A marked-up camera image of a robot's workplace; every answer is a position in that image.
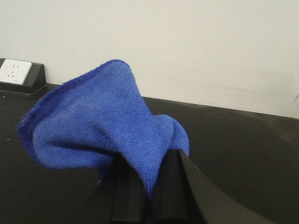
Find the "towel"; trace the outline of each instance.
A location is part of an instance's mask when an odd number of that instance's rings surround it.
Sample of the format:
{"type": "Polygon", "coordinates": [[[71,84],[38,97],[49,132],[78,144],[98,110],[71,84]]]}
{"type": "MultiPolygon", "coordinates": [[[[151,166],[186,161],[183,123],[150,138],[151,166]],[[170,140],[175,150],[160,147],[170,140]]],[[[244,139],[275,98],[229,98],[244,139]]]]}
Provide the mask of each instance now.
{"type": "Polygon", "coordinates": [[[189,154],[183,127],[167,115],[152,115],[121,60],[46,94],[22,118],[18,133],[30,156],[48,168],[96,168],[102,178],[121,154],[150,197],[167,150],[189,154]]]}

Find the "black countertop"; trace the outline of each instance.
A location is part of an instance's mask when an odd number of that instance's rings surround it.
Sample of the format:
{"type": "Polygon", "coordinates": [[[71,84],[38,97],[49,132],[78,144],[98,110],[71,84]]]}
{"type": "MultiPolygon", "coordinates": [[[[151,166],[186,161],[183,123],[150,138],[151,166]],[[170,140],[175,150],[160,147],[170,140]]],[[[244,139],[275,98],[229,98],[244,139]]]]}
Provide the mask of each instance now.
{"type": "MultiPolygon", "coordinates": [[[[97,171],[38,166],[19,142],[21,116],[50,90],[0,91],[0,223],[76,223],[97,171]]],[[[144,98],[186,129],[202,176],[202,210],[219,223],[299,223],[299,120],[144,98]]]]}

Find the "wall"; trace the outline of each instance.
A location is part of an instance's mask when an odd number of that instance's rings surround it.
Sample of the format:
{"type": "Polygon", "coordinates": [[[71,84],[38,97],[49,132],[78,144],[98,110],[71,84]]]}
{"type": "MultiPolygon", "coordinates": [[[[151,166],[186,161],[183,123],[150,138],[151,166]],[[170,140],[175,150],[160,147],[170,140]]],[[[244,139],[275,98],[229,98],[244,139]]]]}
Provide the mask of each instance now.
{"type": "Polygon", "coordinates": [[[110,59],[143,96],[299,118],[297,0],[7,0],[0,57],[61,84],[110,59]]]}

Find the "white power socket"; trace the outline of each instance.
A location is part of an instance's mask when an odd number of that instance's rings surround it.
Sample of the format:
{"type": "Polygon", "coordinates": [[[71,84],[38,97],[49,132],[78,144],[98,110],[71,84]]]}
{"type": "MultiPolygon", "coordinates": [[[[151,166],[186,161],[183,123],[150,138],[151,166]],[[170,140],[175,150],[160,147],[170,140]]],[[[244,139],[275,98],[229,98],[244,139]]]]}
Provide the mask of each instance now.
{"type": "Polygon", "coordinates": [[[31,66],[31,62],[5,59],[0,68],[0,82],[23,85],[31,66]]]}

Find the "black plastic part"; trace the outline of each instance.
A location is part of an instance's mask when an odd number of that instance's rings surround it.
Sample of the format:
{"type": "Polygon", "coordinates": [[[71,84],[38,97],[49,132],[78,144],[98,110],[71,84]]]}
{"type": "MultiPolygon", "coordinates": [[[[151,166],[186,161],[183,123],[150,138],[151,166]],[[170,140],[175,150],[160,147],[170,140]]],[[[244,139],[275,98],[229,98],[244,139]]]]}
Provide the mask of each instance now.
{"type": "Polygon", "coordinates": [[[112,224],[144,224],[146,218],[146,193],[138,174],[123,158],[114,195],[112,224]]]}
{"type": "MultiPolygon", "coordinates": [[[[0,67],[5,59],[0,58],[0,67]]],[[[24,81],[23,85],[15,85],[10,83],[1,83],[0,90],[35,93],[46,85],[45,69],[43,64],[32,63],[31,69],[24,81]]]]}
{"type": "MultiPolygon", "coordinates": [[[[82,212],[97,186],[97,170],[43,168],[19,141],[21,117],[56,87],[48,84],[32,95],[0,91],[1,224],[76,224],[69,218],[82,212]]],[[[242,223],[299,223],[298,119],[144,100],[154,115],[168,114],[187,131],[190,160],[199,168],[200,208],[210,224],[239,224],[241,218],[242,223]],[[256,219],[235,209],[237,203],[256,219]]]]}
{"type": "Polygon", "coordinates": [[[198,197],[202,192],[199,192],[200,181],[197,178],[198,169],[184,153],[183,150],[179,150],[180,167],[182,167],[184,174],[184,183],[186,186],[186,197],[188,200],[190,220],[192,224],[206,224],[202,212],[199,207],[198,197]]]}
{"type": "Polygon", "coordinates": [[[118,161],[115,160],[102,183],[96,188],[83,207],[80,224],[110,224],[118,161]]]}
{"type": "Polygon", "coordinates": [[[153,198],[156,224],[188,224],[189,214],[178,153],[168,150],[165,155],[153,198]]]}

